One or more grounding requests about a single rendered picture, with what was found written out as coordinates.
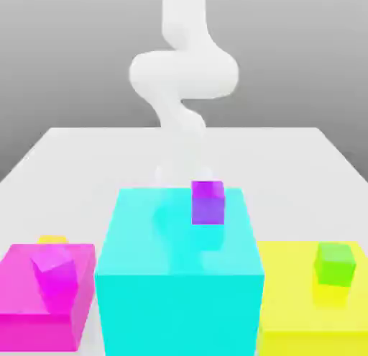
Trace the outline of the small purple cube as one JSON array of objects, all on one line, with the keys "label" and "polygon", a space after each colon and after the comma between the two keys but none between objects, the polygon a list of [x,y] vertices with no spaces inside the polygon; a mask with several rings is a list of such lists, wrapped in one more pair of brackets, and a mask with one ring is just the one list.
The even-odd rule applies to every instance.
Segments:
[{"label": "small purple cube", "polygon": [[192,223],[223,225],[225,190],[222,181],[192,181]]}]

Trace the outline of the small yellow cube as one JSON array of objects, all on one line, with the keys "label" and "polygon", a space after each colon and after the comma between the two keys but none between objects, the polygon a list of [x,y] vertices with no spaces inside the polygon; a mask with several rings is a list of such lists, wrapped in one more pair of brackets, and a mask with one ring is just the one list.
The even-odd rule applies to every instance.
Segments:
[{"label": "small yellow cube", "polygon": [[67,244],[68,239],[59,235],[41,235],[38,240],[38,244]]}]

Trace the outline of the small magenta cube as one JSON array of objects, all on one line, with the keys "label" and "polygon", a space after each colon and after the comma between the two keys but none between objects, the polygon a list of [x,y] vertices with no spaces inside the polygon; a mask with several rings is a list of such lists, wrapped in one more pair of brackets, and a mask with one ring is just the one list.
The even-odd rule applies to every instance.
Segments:
[{"label": "small magenta cube", "polygon": [[42,245],[30,257],[42,300],[54,314],[67,314],[78,291],[78,276],[72,254],[59,245]]}]

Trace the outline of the small green cube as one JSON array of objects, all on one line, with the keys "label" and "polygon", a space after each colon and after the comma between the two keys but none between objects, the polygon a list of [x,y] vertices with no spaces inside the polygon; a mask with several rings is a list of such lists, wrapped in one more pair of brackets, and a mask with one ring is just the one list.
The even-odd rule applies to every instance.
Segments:
[{"label": "small green cube", "polygon": [[320,285],[349,288],[357,262],[351,247],[340,242],[319,242],[314,268]]}]

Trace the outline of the large cyan box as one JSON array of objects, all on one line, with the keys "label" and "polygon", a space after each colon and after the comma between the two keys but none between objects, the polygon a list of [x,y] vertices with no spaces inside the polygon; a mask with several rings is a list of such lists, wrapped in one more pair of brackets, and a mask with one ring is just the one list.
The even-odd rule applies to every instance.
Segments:
[{"label": "large cyan box", "polygon": [[106,356],[254,356],[265,272],[242,191],[194,225],[189,188],[120,190],[95,272]]}]

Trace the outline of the large yellow box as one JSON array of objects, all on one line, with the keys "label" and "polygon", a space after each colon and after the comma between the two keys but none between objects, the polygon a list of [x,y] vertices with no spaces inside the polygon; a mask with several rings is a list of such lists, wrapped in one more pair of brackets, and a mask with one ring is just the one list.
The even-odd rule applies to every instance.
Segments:
[{"label": "large yellow box", "polygon": [[318,283],[313,241],[259,241],[264,290],[258,356],[368,356],[368,256],[356,260],[350,287]]}]

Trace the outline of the large magenta box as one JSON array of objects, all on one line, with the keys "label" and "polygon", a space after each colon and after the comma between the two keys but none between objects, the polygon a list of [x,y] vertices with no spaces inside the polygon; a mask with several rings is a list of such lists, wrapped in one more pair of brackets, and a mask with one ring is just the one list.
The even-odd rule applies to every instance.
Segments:
[{"label": "large magenta box", "polygon": [[[32,269],[42,245],[64,246],[73,256],[78,291],[70,312],[50,313]],[[95,293],[92,244],[12,244],[0,260],[0,352],[75,352]]]}]

